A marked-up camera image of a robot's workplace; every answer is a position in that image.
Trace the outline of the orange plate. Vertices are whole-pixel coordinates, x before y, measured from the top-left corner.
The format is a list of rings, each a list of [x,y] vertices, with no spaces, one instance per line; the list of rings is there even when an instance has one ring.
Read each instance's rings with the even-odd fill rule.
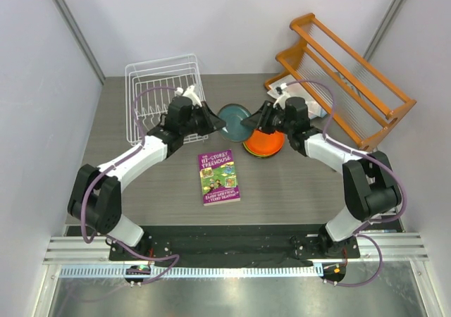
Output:
[[[252,155],[258,157],[269,157],[277,154],[285,143],[285,136],[281,132],[266,134],[255,130],[251,137],[243,145]]]

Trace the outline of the dark plate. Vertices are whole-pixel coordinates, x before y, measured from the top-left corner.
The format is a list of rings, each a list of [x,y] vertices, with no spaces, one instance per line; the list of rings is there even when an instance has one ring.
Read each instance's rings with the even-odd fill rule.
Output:
[[[219,112],[218,117],[225,122],[225,127],[219,132],[221,136],[231,142],[244,142],[248,140],[254,130],[241,124],[251,113],[242,105],[227,104]]]

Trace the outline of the lime green plate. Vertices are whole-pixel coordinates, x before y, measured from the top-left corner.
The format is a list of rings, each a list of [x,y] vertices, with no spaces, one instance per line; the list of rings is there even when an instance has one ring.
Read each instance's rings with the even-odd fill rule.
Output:
[[[257,154],[271,154],[273,152],[282,149],[283,141],[277,141],[270,139],[269,141],[255,141],[255,140],[247,140],[246,145]]]

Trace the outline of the red floral plate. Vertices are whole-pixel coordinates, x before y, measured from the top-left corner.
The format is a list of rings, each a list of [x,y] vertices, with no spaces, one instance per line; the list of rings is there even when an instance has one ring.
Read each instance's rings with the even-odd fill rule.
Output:
[[[253,157],[259,158],[259,159],[269,159],[269,158],[275,156],[276,154],[278,154],[278,153],[280,152],[280,150],[281,150],[281,149],[279,149],[278,151],[273,152],[273,153],[271,153],[271,154],[264,154],[264,155],[261,155],[261,154],[257,154],[257,153],[255,153],[254,151],[252,151],[252,150],[246,145],[245,142],[243,142],[242,145],[243,145],[245,151],[246,151],[248,154],[250,154],[250,155],[253,156]]]

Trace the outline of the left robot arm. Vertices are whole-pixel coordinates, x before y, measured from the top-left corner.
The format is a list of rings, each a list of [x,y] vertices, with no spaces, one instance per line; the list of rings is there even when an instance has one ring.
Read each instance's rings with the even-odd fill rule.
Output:
[[[148,256],[149,235],[123,214],[123,191],[143,172],[181,148],[187,136],[205,136],[225,125],[206,102],[175,97],[167,113],[137,146],[101,166],[82,166],[68,202],[68,213],[80,221],[84,240],[92,242],[86,233],[90,228],[116,242],[136,260]]]

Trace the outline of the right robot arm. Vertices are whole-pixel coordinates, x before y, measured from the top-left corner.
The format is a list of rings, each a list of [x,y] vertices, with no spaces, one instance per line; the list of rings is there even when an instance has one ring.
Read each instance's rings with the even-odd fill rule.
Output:
[[[383,223],[381,214],[407,203],[405,189],[392,171],[387,155],[353,149],[314,127],[301,97],[267,101],[241,123],[266,134],[285,134],[293,150],[341,174],[345,206],[318,233],[319,251],[324,256],[336,256],[363,228]]]

